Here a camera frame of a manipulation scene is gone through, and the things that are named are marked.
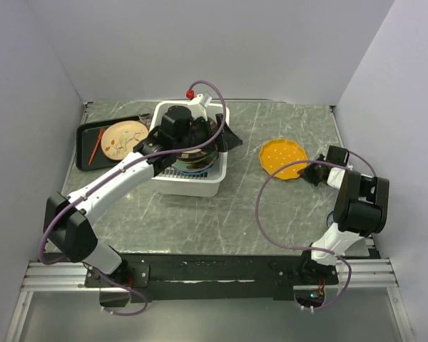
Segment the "dark blue floral plate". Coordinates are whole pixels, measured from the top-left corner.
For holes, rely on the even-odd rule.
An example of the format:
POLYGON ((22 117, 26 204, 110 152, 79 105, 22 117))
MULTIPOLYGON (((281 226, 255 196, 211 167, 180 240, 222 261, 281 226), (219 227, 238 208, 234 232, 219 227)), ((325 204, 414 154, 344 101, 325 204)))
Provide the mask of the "dark blue floral plate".
POLYGON ((177 159, 172 167, 181 172, 200 172, 207 169, 215 162, 215 158, 204 157, 199 160, 177 159))

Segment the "yellow scalloped plate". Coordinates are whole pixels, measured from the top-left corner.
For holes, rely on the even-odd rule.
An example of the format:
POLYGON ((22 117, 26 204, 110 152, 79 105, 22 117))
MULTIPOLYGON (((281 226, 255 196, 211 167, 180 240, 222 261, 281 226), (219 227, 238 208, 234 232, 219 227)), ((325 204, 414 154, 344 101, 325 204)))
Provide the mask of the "yellow scalloped plate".
MULTIPOLYGON (((305 150, 292 140, 285 138, 273 139, 266 142, 259 154, 262 168, 271 175, 282 166, 291 162, 307 160, 305 150)), ((280 180, 297 179, 299 171, 307 167, 307 163, 297 163, 278 172, 275 177, 280 180)))

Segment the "black striped lacquer plate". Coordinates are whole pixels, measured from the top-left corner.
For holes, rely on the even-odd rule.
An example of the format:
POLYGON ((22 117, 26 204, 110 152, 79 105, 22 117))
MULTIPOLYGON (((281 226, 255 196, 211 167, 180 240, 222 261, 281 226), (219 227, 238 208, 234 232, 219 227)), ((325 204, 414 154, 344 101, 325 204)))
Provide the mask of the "black striped lacquer plate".
POLYGON ((200 160, 210 155, 218 155, 218 151, 216 149, 195 149, 191 151, 182 152, 177 156, 178 160, 185 160, 187 162, 191 160, 200 160))

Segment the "turquoise polka dot plate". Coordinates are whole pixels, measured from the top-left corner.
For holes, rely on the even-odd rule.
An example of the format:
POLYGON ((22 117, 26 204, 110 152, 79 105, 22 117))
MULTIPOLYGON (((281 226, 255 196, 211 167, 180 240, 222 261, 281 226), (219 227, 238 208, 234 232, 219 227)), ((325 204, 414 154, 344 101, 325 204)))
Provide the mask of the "turquoise polka dot plate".
POLYGON ((213 167, 213 166, 211 165, 210 167, 204 168, 204 169, 202 169, 202 170, 196 170, 196 171, 179 170, 179 169, 177 169, 177 168, 175 168, 175 167, 174 167, 174 169, 175 169, 177 172, 179 172, 179 173, 181 173, 181 174, 183 174, 183 175, 196 176, 196 175, 202 175, 202 174, 204 174, 204 173, 207 173, 209 170, 211 170, 211 169, 212 169, 212 167, 213 167))

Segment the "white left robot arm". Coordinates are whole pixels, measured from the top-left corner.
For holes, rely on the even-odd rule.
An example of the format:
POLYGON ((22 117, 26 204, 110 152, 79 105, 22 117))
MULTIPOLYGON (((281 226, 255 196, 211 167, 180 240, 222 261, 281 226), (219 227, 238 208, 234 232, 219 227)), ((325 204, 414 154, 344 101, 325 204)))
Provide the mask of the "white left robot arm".
POLYGON ((39 259, 44 264, 47 242, 52 242, 71 262, 84 262, 102 272, 111 286, 121 285, 128 276, 126 262, 113 247, 98 240, 93 223, 117 200, 133 188, 158 176, 177 157, 208 147, 227 152, 242 144, 228 127, 228 107, 208 105, 196 115, 195 106, 178 102, 155 115, 156 125, 125 158, 92 183, 68 196, 48 198, 44 217, 44 237, 39 259))

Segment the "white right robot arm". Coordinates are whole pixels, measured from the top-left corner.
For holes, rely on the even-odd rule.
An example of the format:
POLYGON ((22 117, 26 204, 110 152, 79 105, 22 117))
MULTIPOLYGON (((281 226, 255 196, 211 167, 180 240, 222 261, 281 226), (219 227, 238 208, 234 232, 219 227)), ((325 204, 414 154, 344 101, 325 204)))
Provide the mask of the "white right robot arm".
POLYGON ((310 184, 324 183, 339 191, 334 210, 327 217, 327 231, 311 244, 312 250, 302 253, 297 273, 306 284, 330 275, 338 255, 355 242, 380 233, 386 224, 389 180, 348 170, 352 154, 343 147, 331 145, 326 155, 320 155, 298 172, 310 184))

